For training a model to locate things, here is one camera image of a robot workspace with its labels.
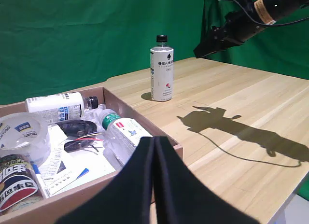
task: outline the cardboard box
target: cardboard box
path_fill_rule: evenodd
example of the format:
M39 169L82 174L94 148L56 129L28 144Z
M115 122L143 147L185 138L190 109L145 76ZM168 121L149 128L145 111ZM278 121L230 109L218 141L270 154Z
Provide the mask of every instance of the cardboard box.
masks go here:
M99 99L99 104L105 103L107 108L113 109L121 117L135 119L151 135L167 136L177 154L181 157L181 159L183 158L183 148L172 137L167 135L165 132L151 123L136 110L128 106L106 88L96 87L92 89L81 90L79 92L84 97L97 96ZM25 104L23 102L0 107L0 117L16 112L26 112ZM0 216L0 224L52 224L59 217L77 208L92 198L99 191L101 191L117 173L118 171L110 173L106 176L65 191L59 195L50 197L12 213Z

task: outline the white bottle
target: white bottle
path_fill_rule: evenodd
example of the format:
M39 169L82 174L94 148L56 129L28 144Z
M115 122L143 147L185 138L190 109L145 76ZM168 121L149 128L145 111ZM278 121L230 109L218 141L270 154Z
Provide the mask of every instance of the white bottle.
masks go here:
M167 35L157 35L156 42L150 49L151 98L167 101L173 94L174 49L167 46Z
M136 120L121 118L111 109L103 110L98 116L98 121L106 130L107 146L122 165L132 156L141 137L152 137Z
M83 98L81 93L72 92L25 100L26 110L41 115L48 124L81 118L85 109L98 107L96 96Z

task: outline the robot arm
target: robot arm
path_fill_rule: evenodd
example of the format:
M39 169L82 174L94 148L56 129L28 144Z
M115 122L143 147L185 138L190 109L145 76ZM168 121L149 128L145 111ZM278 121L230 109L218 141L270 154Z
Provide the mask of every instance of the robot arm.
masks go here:
M223 27L212 27L207 37L194 50L196 58L217 53L245 43L269 26L282 27L308 20L309 17L288 24L275 25L285 16L308 5L309 0L231 0L242 8L229 12Z

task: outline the black bottle cap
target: black bottle cap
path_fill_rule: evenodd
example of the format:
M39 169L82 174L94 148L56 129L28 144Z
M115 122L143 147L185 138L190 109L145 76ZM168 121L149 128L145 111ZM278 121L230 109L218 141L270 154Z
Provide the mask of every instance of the black bottle cap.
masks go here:
M168 36L167 35L157 35L156 42L168 42Z
M91 104L91 109L98 108L98 98L97 96L90 96L90 104Z

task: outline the paper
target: paper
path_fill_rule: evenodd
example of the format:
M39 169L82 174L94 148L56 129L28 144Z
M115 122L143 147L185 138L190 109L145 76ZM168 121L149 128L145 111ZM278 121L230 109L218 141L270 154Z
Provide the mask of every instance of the paper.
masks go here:
M93 147L89 146L82 150L70 153L70 156L72 156L74 162L82 164L85 168L89 169L89 172L73 181L68 186L58 191L56 194L60 194L69 189L75 188L115 171L115 169L103 155L103 142L95 141L92 143L92 145L95 146L99 152L97 152Z
M57 125L48 126L49 140L51 143L51 152L47 160L39 167L41 176L44 178L53 177L61 163L61 153L64 148L64 141L67 139L66 134Z
M44 178L45 185L51 195L55 195L56 192L75 181L85 170L83 164L74 160L66 151L62 150L61 156L61 163L57 174L53 177Z

